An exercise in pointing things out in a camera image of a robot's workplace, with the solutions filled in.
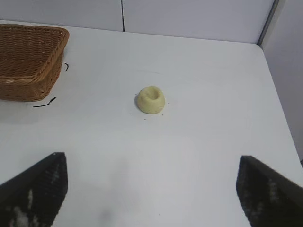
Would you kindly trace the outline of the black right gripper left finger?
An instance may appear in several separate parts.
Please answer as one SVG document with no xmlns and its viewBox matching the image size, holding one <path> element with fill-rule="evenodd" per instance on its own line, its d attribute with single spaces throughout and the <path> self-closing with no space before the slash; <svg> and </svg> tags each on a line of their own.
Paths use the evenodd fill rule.
<svg viewBox="0 0 303 227">
<path fill-rule="evenodd" d="M 0 186 L 2 227 L 52 226 L 68 191 L 66 155 L 52 153 Z"/>
</svg>

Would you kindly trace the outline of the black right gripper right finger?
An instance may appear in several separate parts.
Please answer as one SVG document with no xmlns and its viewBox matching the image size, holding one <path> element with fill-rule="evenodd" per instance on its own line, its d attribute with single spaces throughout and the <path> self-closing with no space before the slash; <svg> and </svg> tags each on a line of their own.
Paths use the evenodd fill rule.
<svg viewBox="0 0 303 227">
<path fill-rule="evenodd" d="M 301 227 L 303 189 L 253 156 L 241 156 L 236 192 L 252 227 Z"/>
</svg>

